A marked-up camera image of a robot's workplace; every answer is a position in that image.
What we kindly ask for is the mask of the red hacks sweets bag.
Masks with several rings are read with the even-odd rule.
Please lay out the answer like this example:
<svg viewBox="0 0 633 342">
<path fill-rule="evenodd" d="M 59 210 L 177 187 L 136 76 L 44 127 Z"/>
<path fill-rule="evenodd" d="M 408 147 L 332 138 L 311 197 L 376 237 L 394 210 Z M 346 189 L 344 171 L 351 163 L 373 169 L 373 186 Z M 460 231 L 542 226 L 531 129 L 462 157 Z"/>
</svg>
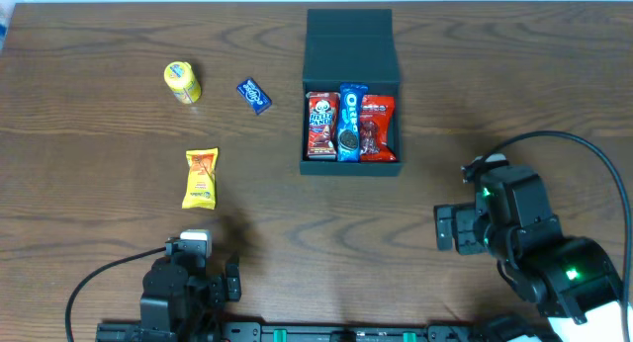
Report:
<svg viewBox="0 0 633 342">
<path fill-rule="evenodd" d="M 395 162 L 388 147 L 388 127 L 395 109 L 390 96 L 365 95 L 360 115 L 360 155 L 366 162 Z"/>
</svg>

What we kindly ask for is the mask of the blue oreo cookie pack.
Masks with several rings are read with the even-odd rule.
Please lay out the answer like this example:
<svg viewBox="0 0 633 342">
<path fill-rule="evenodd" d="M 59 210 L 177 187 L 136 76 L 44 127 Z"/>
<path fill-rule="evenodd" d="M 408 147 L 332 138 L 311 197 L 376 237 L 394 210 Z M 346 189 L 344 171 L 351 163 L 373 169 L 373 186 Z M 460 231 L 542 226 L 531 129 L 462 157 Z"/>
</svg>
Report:
<svg viewBox="0 0 633 342">
<path fill-rule="evenodd" d="M 359 119 L 362 100 L 367 91 L 368 86 L 365 84 L 340 85 L 340 115 L 336 130 L 339 162 L 360 161 Z"/>
</svg>

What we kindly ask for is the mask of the red hello panda box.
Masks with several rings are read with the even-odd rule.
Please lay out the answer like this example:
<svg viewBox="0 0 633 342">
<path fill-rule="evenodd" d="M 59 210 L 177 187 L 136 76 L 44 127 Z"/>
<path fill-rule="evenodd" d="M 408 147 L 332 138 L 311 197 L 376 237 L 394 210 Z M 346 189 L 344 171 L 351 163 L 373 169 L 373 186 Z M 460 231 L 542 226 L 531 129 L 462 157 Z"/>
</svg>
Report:
<svg viewBox="0 0 633 342">
<path fill-rule="evenodd" d="M 310 160 L 335 160 L 335 125 L 339 108 L 336 92 L 309 92 L 308 141 L 306 155 Z"/>
</svg>

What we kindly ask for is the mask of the blue eclipse mint box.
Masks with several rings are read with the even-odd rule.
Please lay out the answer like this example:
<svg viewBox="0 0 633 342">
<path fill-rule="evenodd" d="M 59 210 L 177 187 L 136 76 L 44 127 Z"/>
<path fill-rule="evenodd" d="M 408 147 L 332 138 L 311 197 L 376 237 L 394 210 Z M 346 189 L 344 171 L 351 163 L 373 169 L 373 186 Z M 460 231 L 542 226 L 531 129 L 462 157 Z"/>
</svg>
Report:
<svg viewBox="0 0 633 342">
<path fill-rule="evenodd" d="M 272 100 L 251 77 L 239 83 L 236 91 L 256 115 L 262 114 L 272 105 Z"/>
</svg>

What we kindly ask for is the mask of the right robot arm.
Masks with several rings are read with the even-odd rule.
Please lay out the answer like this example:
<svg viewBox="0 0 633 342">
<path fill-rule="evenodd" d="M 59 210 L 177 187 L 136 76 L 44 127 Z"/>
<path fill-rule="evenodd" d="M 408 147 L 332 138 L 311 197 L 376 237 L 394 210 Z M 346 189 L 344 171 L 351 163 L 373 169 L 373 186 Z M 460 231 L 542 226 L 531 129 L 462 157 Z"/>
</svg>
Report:
<svg viewBox="0 0 633 342">
<path fill-rule="evenodd" d="M 493 256 L 555 340 L 631 340 L 631 305 L 614 264 L 596 241 L 564 234 L 533 169 L 487 162 L 474 186 L 471 203 L 435 207 L 439 250 Z"/>
</svg>

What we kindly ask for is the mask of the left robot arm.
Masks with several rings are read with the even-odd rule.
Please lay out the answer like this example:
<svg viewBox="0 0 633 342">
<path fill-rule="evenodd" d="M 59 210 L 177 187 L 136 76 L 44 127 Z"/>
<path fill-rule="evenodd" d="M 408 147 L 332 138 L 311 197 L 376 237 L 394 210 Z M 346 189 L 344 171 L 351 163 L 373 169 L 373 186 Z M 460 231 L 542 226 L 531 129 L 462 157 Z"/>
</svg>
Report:
<svg viewBox="0 0 633 342">
<path fill-rule="evenodd" d="M 157 260 L 143 278 L 141 342 L 220 342 L 219 316 L 241 298 L 239 257 L 232 255 L 219 274 L 207 273 L 208 259 L 176 253 Z"/>
</svg>

